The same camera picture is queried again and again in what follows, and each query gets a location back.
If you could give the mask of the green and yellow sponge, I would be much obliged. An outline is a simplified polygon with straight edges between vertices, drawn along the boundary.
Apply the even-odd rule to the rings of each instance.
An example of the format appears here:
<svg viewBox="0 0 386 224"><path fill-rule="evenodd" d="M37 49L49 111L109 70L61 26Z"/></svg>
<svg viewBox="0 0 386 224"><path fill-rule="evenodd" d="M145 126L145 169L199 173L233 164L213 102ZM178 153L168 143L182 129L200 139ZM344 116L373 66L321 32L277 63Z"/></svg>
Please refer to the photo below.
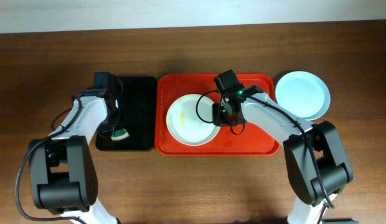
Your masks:
<svg viewBox="0 0 386 224"><path fill-rule="evenodd" d="M129 137L129 133L125 129L117 129L114 130L111 135L112 141L122 141Z"/></svg>

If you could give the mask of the white plate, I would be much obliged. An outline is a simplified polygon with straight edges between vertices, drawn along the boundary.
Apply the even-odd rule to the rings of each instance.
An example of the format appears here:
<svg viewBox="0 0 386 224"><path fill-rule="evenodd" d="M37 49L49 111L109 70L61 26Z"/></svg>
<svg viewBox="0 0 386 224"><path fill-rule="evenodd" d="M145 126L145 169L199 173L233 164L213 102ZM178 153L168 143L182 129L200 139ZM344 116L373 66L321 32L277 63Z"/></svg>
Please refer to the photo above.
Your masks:
<svg viewBox="0 0 386 224"><path fill-rule="evenodd" d="M203 122L202 119L212 119L212 105L214 102L201 95L188 94L175 100L166 113L166 126L171 136L178 142L187 146L201 146L213 140L219 133L220 127L213 123Z"/></svg>

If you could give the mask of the light blue plate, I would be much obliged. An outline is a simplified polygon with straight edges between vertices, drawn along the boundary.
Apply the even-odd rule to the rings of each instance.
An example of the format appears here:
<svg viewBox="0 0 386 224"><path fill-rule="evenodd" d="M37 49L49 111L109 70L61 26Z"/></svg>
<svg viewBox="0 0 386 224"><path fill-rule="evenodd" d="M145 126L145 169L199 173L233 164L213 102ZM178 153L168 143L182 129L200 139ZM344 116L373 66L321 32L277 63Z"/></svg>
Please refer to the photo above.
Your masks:
<svg viewBox="0 0 386 224"><path fill-rule="evenodd" d="M284 72L273 81L276 102L300 118L305 108L330 107L329 88L322 79L310 72Z"/></svg>

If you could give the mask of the pale green plate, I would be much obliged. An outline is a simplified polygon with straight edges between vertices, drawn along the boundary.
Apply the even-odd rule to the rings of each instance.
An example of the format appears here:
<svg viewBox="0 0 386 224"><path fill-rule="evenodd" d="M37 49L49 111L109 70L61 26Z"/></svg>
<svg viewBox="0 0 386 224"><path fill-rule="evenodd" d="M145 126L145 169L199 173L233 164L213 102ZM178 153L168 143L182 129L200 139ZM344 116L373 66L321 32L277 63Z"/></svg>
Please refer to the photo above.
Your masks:
<svg viewBox="0 0 386 224"><path fill-rule="evenodd" d="M301 117L305 120L312 121L315 119L319 119L328 111L328 107L322 108L305 108L302 112Z"/></svg>

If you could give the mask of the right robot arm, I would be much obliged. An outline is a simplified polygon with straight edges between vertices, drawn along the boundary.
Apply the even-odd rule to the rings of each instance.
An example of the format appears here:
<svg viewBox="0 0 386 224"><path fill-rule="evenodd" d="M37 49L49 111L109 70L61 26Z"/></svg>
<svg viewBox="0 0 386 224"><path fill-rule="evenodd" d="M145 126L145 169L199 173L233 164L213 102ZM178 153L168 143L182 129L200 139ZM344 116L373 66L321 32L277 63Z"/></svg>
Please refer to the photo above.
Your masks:
<svg viewBox="0 0 386 224"><path fill-rule="evenodd" d="M274 102L256 85L244 86L233 70L214 78L219 103L215 126L254 124L283 146L290 186L296 194L287 223L324 223L324 214L354 175L336 127L314 124Z"/></svg>

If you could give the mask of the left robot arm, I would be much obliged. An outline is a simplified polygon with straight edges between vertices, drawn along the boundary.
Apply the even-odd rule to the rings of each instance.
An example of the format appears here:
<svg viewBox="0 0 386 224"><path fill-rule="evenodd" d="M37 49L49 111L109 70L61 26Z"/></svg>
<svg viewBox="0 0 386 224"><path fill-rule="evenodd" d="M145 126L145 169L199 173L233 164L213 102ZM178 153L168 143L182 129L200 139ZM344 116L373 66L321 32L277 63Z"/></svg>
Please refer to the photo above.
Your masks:
<svg viewBox="0 0 386 224"><path fill-rule="evenodd" d="M119 223L98 199L98 179L89 150L95 134L104 140L119 125L121 80L109 72L96 72L92 87L74 96L67 117L52 133L29 145L27 159L32 198L38 209L48 210L52 221Z"/></svg>

